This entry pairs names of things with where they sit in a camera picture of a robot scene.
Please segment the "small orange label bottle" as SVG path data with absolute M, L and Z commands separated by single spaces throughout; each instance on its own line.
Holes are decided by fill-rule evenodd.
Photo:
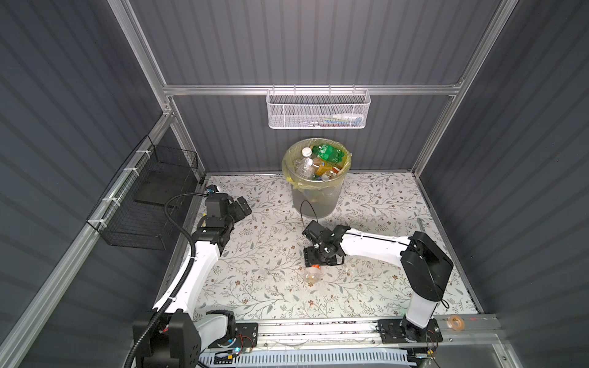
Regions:
M 321 280 L 322 272 L 320 265 L 312 265 L 305 268 L 305 282 L 310 285 L 315 285 Z

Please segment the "green soda bottle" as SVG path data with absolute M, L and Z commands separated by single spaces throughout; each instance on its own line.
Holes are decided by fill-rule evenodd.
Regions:
M 345 158 L 345 152 L 329 144 L 313 146 L 312 153 L 323 161 L 331 164 L 341 163 Z

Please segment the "clear bottle red label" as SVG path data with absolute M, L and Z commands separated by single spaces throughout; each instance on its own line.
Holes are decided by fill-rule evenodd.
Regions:
M 331 167 L 330 169 L 326 170 L 322 175 L 321 179 L 323 181 L 335 179 L 341 170 L 337 167 Z

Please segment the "clear bottle green cap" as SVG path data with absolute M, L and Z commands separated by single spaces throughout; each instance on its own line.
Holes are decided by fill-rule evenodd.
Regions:
M 311 157 L 304 157 L 297 165 L 296 174 L 302 179 L 311 180 L 316 172 L 316 165 Z

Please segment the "yellow red label bottle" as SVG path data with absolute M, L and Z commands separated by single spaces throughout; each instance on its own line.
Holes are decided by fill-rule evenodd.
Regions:
M 328 169 L 330 169 L 331 167 L 334 167 L 333 165 L 331 165 L 330 163 L 323 161 L 323 159 L 320 158 L 315 158 L 314 159 L 314 165 L 316 165 L 317 169 L 315 172 L 316 176 L 320 176 Z

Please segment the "clear unlabeled bottle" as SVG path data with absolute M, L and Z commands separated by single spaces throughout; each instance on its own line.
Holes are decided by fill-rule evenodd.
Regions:
M 304 147 L 302 149 L 302 156 L 303 156 L 303 160 L 305 162 L 308 162 L 309 160 L 312 160 L 311 156 L 312 156 L 312 149 L 311 147 Z

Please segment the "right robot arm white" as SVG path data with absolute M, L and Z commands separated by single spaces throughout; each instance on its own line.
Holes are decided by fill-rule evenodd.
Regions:
M 311 221 L 303 230 L 311 242 L 304 249 L 305 266 L 340 266 L 348 256 L 374 259 L 400 267 L 412 295 L 402 318 L 380 319 L 376 331 L 383 343 L 431 343 L 443 341 L 433 317 L 443 302 L 454 263 L 424 232 L 391 237 L 362 232 L 346 225 L 333 230 Z

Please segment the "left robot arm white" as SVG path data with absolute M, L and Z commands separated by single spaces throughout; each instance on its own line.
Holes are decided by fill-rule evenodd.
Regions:
M 187 253 L 172 285 L 133 322 L 133 346 L 125 367 L 201 367 L 202 352 L 216 341 L 236 336 L 231 311 L 210 311 L 193 320 L 193 312 L 206 278 L 220 259 L 237 222 L 252 212 L 248 202 L 227 193 L 207 190 L 206 214 L 190 233 L 179 225 L 187 241 Z

